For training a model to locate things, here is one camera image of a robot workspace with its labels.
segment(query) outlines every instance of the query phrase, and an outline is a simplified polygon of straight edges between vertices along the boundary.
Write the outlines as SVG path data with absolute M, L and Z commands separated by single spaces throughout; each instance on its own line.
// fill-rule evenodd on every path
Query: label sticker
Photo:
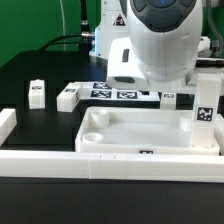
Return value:
M 117 19 L 115 20 L 115 22 L 114 22 L 113 25 L 114 25 L 114 26 L 126 26 L 126 25 L 125 25 L 125 22 L 124 22 L 124 19 L 123 19 L 123 17 L 122 17 L 121 14 L 118 15 L 118 17 L 117 17 Z

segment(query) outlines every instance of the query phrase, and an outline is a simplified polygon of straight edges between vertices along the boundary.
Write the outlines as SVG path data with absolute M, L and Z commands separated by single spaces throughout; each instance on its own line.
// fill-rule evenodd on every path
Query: green background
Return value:
M 63 0 L 66 33 L 80 32 L 80 1 Z M 93 31 L 100 22 L 100 0 L 87 0 Z M 214 10 L 215 21 L 224 36 L 223 10 Z M 211 34 L 204 19 L 203 33 Z M 37 50 L 49 40 L 63 35 L 60 0 L 0 1 L 0 67 L 21 51 Z M 49 49 L 63 50 L 62 47 Z

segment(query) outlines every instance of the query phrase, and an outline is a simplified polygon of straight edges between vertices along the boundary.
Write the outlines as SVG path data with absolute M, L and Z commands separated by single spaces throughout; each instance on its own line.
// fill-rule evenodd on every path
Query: white plastic tray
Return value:
M 190 131 L 180 121 L 190 111 L 88 108 L 76 138 L 77 152 L 219 155 L 212 148 L 191 147 Z

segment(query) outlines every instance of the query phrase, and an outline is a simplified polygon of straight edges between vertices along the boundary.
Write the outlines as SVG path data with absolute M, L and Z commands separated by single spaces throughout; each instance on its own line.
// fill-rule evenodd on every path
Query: small white cube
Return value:
M 15 109 L 4 109 L 0 113 L 0 146 L 7 139 L 16 124 L 17 121 Z
M 81 83 L 69 83 L 57 97 L 57 111 L 72 112 L 80 100 L 81 88 Z
M 30 109 L 45 108 L 45 83 L 44 80 L 30 81 L 29 89 L 29 106 Z

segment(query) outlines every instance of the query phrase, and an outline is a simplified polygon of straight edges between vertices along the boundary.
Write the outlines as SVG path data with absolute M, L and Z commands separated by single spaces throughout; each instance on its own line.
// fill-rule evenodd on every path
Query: black tabletop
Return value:
M 85 101 L 73 113 L 58 113 L 56 96 L 69 82 L 105 78 L 106 67 L 90 63 L 87 55 L 38 51 L 17 55 L 0 69 L 0 108 L 16 108 L 18 121 L 2 149 L 75 150 L 74 138 L 86 108 L 120 105 Z M 46 81 L 45 110 L 28 107 L 29 81 L 35 79 Z M 191 108 L 192 98 L 178 97 L 178 107 Z M 4 224 L 223 224 L 223 206 L 224 185 L 216 183 L 0 178 Z
M 17 126 L 2 148 L 23 150 L 74 150 L 74 138 L 85 109 L 57 112 L 56 97 L 74 81 L 104 81 L 105 67 L 77 52 L 29 51 L 0 69 L 0 108 L 16 108 Z M 46 109 L 30 110 L 31 80 L 45 80 Z

